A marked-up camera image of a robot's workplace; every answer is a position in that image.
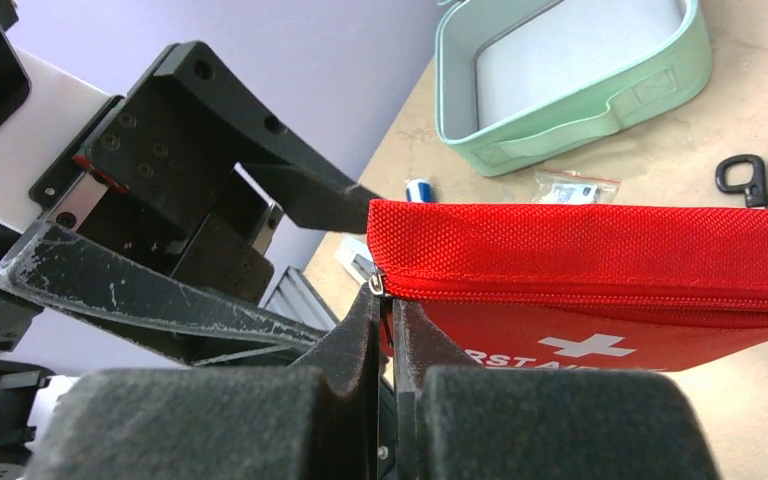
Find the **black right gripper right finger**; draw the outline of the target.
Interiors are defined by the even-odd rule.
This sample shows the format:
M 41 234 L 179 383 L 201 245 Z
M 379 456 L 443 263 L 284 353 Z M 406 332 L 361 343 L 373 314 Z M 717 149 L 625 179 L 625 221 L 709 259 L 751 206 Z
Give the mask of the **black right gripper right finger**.
M 720 475 L 689 401 L 663 375 L 484 368 L 400 300 L 391 340 L 403 479 Z

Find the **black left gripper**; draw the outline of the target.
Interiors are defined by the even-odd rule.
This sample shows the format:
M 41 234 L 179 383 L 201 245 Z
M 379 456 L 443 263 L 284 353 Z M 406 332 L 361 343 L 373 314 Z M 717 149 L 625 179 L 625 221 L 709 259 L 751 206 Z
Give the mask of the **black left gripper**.
M 290 130 L 206 43 L 175 43 L 29 190 L 90 240 L 33 222 L 0 260 L 0 289 L 181 365 L 292 363 L 325 333 L 253 305 L 274 273 L 265 252 L 283 214 L 235 166 L 299 227 L 367 230 L 375 193 Z

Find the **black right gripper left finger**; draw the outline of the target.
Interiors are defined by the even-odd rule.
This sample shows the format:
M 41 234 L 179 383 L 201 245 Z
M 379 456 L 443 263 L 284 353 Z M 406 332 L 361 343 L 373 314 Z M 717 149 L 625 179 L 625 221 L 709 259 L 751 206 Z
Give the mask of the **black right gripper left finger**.
M 285 367 L 116 369 L 56 406 L 30 479 L 374 479 L 378 301 Z

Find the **red first aid pouch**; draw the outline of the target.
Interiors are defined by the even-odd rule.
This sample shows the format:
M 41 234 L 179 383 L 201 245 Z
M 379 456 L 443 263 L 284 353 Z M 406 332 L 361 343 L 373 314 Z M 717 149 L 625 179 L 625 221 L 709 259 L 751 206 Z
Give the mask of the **red first aid pouch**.
M 768 342 L 768 210 L 375 200 L 367 245 L 487 367 L 675 372 Z

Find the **black handled scissors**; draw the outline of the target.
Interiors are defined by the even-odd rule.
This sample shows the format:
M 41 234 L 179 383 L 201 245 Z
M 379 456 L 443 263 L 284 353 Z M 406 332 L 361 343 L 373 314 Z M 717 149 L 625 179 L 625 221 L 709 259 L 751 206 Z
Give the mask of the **black handled scissors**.
M 751 167 L 748 181 L 739 184 L 728 181 L 728 171 L 737 165 Z M 768 159 L 755 154 L 740 154 L 723 159 L 716 166 L 714 182 L 721 193 L 741 196 L 746 208 L 768 209 Z

